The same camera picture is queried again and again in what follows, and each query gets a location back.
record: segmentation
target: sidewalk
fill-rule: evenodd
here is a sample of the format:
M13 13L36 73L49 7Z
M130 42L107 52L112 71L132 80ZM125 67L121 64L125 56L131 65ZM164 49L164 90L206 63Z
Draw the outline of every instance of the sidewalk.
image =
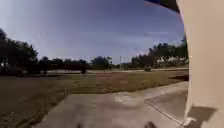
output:
M187 86L183 82L133 93L70 95L33 128L148 128L150 122L177 128L175 120L181 122L185 106L178 97L186 96Z

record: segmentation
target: tree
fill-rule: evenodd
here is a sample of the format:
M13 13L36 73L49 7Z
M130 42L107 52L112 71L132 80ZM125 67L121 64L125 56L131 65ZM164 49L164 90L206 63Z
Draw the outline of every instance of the tree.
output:
M65 70L72 70L72 60L71 59L65 59L64 60L64 69Z
M154 45L153 48L149 48L148 54L133 57L131 63L135 68L143 68L146 65L151 67L165 65L175 66L180 63L179 58L188 58L187 41L185 37L183 38L182 43L178 46L170 45L168 43Z
M6 40L6 33L0 28L0 40Z
M88 67L88 64L85 60L79 60L79 64L80 64L80 69L81 69L81 73L82 74L86 74L86 70L87 70L87 67Z
M51 66L53 69L63 69L63 60L55 58L51 61Z
M8 39L6 49L7 63L14 67L27 69L37 59L37 51L26 42Z
M98 56L91 60L93 69L105 70L108 69L110 63L106 57Z
M71 70L80 70L80 62L73 60L71 63Z
M109 62L108 68L111 69L112 68L112 57L108 56L107 61Z
M47 74L47 70L50 68L50 61L48 57L44 56L40 61L39 61L39 67L40 70L44 71L44 74Z

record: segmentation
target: dry grass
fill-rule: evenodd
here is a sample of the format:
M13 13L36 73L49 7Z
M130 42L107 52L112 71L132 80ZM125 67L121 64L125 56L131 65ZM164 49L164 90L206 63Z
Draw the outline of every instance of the dry grass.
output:
M0 127L26 128L69 94L112 93L152 88L181 80L186 71L97 73L55 77L1 77Z

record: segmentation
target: utility pole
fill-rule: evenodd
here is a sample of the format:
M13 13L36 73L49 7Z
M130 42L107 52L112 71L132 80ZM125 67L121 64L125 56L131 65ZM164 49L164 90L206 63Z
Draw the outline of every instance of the utility pole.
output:
M120 70L122 70L122 60L121 60L121 56L120 56Z

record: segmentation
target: treeline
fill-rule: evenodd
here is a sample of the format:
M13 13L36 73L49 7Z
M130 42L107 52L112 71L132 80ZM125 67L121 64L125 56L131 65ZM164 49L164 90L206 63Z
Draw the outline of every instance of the treeline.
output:
M160 43L149 48L148 54L133 57L130 63L123 63L122 66L124 69L142 69L146 66L152 68L176 67L188 63L187 41L184 37L179 45Z
M13 40L0 29L0 74L47 73L48 70L75 70L86 73L87 69L105 70L120 68L120 64L112 64L111 57L96 57L88 63L85 60L37 58L38 52L27 42ZM142 69L146 66L158 68L162 66L180 66L188 63L186 38L180 45L167 43L155 45L148 54L133 57L131 62L121 64L122 69Z
M85 60L37 58L38 52L27 42L12 40L0 29L0 74L14 75L26 71L28 74L47 73L48 70L73 70L86 73L87 69L111 68L111 57L96 57L88 63Z

